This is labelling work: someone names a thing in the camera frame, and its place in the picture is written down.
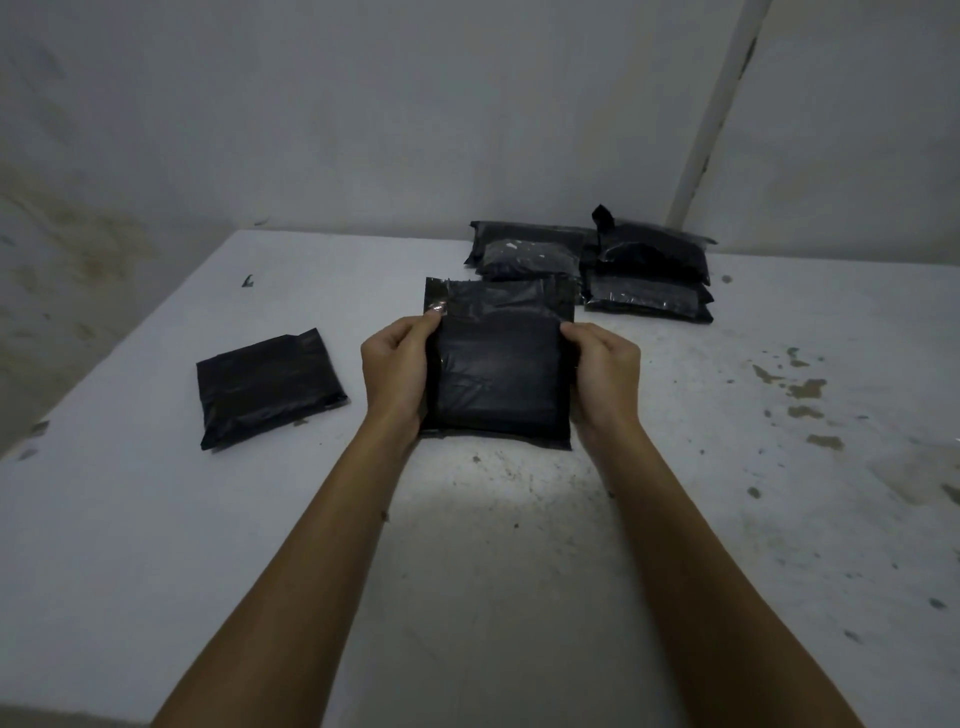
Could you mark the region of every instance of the package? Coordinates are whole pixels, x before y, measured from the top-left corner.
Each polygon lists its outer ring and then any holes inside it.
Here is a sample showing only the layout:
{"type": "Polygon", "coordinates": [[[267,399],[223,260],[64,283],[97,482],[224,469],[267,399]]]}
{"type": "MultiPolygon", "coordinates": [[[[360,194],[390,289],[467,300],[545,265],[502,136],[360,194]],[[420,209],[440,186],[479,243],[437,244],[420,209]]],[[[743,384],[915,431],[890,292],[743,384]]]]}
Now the package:
{"type": "Polygon", "coordinates": [[[580,258],[559,243],[497,240],[484,249],[477,273],[483,280],[579,279],[580,258]]]}
{"type": "Polygon", "coordinates": [[[713,297],[702,283],[608,276],[590,273],[585,308],[588,311],[666,316],[710,324],[707,304],[713,297]]]}
{"type": "Polygon", "coordinates": [[[573,320],[575,284],[561,278],[427,279],[423,308],[444,304],[427,340],[426,417],[420,432],[515,437],[570,449],[576,349],[560,334],[573,320]]]}
{"type": "Polygon", "coordinates": [[[201,449],[224,448],[348,402],[315,328],[197,364],[201,449]]]}
{"type": "Polygon", "coordinates": [[[474,220],[473,249],[465,265],[477,266],[483,260],[483,253],[490,243],[498,240],[526,240],[530,243],[559,243],[578,258],[584,248],[597,246],[597,231],[589,228],[570,228],[558,225],[529,225],[527,223],[505,223],[495,220],[474,220]]]}
{"type": "Polygon", "coordinates": [[[672,231],[659,225],[614,220],[602,205],[593,211],[600,236],[597,270],[710,285],[702,235],[672,231]]]}

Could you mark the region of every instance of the table surface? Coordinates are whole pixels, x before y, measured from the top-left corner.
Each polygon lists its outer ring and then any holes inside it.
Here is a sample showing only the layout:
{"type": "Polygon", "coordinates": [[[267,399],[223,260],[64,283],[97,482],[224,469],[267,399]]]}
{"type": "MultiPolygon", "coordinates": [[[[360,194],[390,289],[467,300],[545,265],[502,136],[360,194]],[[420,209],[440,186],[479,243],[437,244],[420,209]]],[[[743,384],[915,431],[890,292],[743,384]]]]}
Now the table surface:
{"type": "MultiPolygon", "coordinates": [[[[149,719],[358,426],[362,340],[418,312],[425,277],[472,278],[468,248],[237,232],[122,342],[0,463],[0,701],[149,719]],[[352,403],[202,452],[194,363],[312,327],[352,403]]],[[[712,326],[578,320],[643,348],[651,436],[866,723],[953,724],[960,269],[709,262],[712,326]]],[[[579,443],[420,443],[328,724],[680,715],[615,501],[579,443]]]]}

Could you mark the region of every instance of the left hand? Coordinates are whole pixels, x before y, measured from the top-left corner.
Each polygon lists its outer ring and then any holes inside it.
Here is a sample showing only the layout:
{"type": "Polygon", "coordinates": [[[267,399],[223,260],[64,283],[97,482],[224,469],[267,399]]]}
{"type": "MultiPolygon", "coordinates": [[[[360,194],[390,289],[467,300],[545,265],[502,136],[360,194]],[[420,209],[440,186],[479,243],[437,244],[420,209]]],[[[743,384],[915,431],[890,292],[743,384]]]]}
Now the left hand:
{"type": "Polygon", "coordinates": [[[426,340],[441,319],[438,311],[398,319],[360,347],[369,422],[395,425],[416,437],[426,386],[426,340]]]}

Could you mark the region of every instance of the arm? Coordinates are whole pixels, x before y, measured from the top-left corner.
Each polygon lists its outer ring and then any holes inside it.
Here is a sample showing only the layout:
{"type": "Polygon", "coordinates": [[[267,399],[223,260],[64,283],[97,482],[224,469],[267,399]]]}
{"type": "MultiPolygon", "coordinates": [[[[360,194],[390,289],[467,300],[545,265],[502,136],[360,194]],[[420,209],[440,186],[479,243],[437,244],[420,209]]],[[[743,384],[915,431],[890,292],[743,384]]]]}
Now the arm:
{"type": "Polygon", "coordinates": [[[639,349],[564,324],[581,352],[581,440],[616,495],[660,638],[694,725],[860,726],[737,567],[640,426],[639,349]]]}
{"type": "Polygon", "coordinates": [[[361,348],[367,417],[273,561],[180,679],[154,726],[315,726],[420,427],[435,312],[361,348]]]}

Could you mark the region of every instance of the dirt spot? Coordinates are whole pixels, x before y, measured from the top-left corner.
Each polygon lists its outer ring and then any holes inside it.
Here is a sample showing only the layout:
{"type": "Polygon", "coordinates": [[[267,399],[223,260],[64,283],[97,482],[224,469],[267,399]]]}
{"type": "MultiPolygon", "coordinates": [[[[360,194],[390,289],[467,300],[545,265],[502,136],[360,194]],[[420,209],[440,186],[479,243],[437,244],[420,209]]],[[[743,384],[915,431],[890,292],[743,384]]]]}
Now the dirt spot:
{"type": "Polygon", "coordinates": [[[790,407],[786,413],[790,417],[799,420],[801,417],[812,417],[814,420],[823,420],[824,413],[816,407],[808,407],[805,404],[799,404],[796,407],[790,407]]]}
{"type": "Polygon", "coordinates": [[[73,330],[77,338],[80,339],[81,341],[89,341],[90,339],[97,338],[97,332],[94,331],[93,328],[88,326],[87,324],[82,324],[80,322],[77,322],[76,324],[73,325],[73,330]]]}
{"type": "Polygon", "coordinates": [[[754,364],[754,374],[762,379],[764,384],[773,384],[775,381],[780,381],[784,378],[782,376],[772,375],[763,367],[758,367],[756,364],[754,364]]]}
{"type": "Polygon", "coordinates": [[[834,449],[837,452],[842,451],[844,448],[843,440],[841,440],[839,437],[834,437],[833,435],[830,435],[829,437],[826,435],[807,435],[806,441],[810,445],[816,445],[819,448],[834,449]]]}
{"type": "Polygon", "coordinates": [[[786,355],[790,357],[790,366],[791,367],[808,367],[810,366],[805,361],[801,361],[797,358],[797,352],[800,349],[798,347],[790,347],[786,350],[786,355]]]}
{"type": "Polygon", "coordinates": [[[942,483],[940,487],[943,489],[944,493],[947,494],[947,497],[950,500],[957,505],[960,505],[960,488],[954,488],[949,483],[942,483]]]}
{"type": "Polygon", "coordinates": [[[68,202],[41,180],[2,162],[0,199],[19,209],[60,251],[54,265],[79,285],[127,280],[138,260],[156,257],[143,227],[131,217],[68,202]]]}
{"type": "Polygon", "coordinates": [[[787,397],[794,400],[818,400],[824,393],[826,379],[808,379],[803,384],[791,384],[787,390],[787,397]]]}

